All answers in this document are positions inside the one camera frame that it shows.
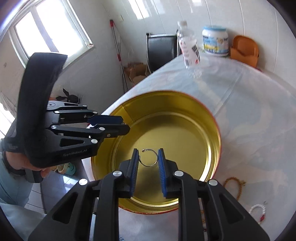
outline window frame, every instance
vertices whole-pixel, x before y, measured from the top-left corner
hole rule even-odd
[[[20,13],[15,18],[15,20],[13,21],[13,24],[11,25],[11,27],[8,30],[8,34],[9,34],[10,40],[12,42],[13,48],[15,49],[15,52],[24,67],[26,67],[26,65],[27,65],[27,62],[29,60],[29,56],[26,54],[25,49],[22,46],[22,43],[17,35],[16,25],[24,16],[26,16],[27,13],[31,12],[37,27],[39,24],[41,24],[43,26],[43,23],[41,22],[39,15],[37,13],[37,10],[36,10],[36,7],[43,1],[45,1],[45,0],[31,0],[28,4],[26,4],[24,9],[22,9],[20,11]],[[70,22],[70,24],[72,25],[74,30],[77,31],[77,34],[81,38],[81,40],[84,42],[83,48],[81,48],[78,52],[76,52],[75,54],[73,54],[72,56],[67,58],[67,60],[64,64],[64,68],[65,68],[70,63],[75,61],[79,56],[81,56],[82,54],[84,54],[85,52],[87,52],[88,50],[93,48],[94,45],[93,45],[92,41],[90,40],[89,36],[87,35],[85,29],[83,28],[81,22],[79,21],[69,0],[59,0],[59,1],[62,2],[63,6],[66,9],[66,16],[67,16],[68,21]],[[40,31],[40,33],[41,33],[41,36],[43,37],[45,43],[49,47],[50,51],[57,52],[57,48],[55,47],[53,41],[49,37],[45,28],[44,28],[44,32]]]

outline chair back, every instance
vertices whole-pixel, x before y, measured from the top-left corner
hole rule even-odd
[[[147,63],[151,73],[164,66],[179,55],[177,34],[147,36]]]

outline bottle cap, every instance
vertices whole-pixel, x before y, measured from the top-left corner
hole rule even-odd
[[[187,26],[187,21],[178,21],[178,26],[179,27]]]

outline metal ring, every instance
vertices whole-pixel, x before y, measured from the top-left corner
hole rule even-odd
[[[155,155],[156,155],[156,157],[157,157],[155,163],[153,163],[153,164],[150,165],[150,166],[147,166],[147,165],[143,164],[143,162],[141,162],[141,155],[139,155],[139,162],[140,162],[143,166],[146,166],[146,167],[152,167],[152,166],[154,166],[154,165],[158,162],[158,155],[157,155],[157,153],[156,153],[154,150],[152,150],[152,149],[143,149],[142,152],[144,152],[144,151],[148,151],[148,150],[149,150],[149,151],[153,151],[153,152],[155,153]]]

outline black handle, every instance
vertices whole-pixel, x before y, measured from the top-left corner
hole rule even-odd
[[[43,178],[41,176],[41,171],[32,171],[30,169],[25,169],[26,180],[30,183],[41,183]]]

